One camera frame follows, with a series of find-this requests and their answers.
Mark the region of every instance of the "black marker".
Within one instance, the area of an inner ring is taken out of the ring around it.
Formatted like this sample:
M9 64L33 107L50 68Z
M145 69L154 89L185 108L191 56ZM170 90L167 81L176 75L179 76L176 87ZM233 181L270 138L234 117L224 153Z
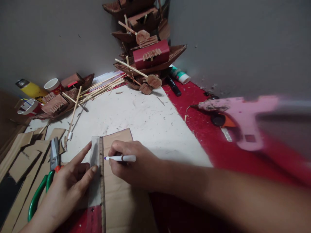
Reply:
M173 90L175 95L176 96L181 96L181 92L180 92L178 86L176 86L176 84L174 83L174 81L171 79L170 76L166 77L166 81L168 82L168 85L171 87L171 89Z

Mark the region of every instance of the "gray wall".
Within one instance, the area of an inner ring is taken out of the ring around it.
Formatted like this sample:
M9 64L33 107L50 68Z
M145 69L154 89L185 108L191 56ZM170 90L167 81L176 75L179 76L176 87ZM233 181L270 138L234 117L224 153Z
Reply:
M14 84L20 78L44 86L75 72L112 71L121 49L110 35L116 23L104 2L109 0L0 1L1 88L21 94Z
M224 96L310 96L311 1L172 0L172 44L187 43L175 62L192 81Z

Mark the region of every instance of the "green scissors handle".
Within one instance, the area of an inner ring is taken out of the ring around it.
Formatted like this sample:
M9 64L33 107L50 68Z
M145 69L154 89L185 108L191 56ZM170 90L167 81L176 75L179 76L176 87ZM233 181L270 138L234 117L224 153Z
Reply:
M54 173L55 173L55 170L52 170L49 172L48 175L45 175L41 181L41 184L39 185L39 188L36 190L32 200L31 200L30 206L29 206L28 222L30 222L30 220L32 219L32 217L34 216L34 214L37 210L38 202L39 202L39 199L40 199L40 196L43 192L44 187L46 187L46 193L48 192L48 190L52 184L52 181L53 181Z

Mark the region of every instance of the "right hand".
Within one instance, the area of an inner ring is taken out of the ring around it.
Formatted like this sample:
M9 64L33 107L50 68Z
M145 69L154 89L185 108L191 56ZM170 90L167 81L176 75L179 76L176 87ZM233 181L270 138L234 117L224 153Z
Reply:
M149 191L163 191L167 186L166 162L156 157L139 141L116 140L112 143L108 156L114 156L117 152L123 155L136 155L136 161L124 165L115 160L109 160L114 175L134 187Z

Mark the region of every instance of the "fingernail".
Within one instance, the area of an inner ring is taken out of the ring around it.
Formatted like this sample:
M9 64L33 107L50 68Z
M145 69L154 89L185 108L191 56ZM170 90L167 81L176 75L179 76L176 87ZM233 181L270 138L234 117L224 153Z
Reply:
M98 168L97 165L93 166L93 167L92 167L92 171L93 171L93 172L97 172L97 168Z

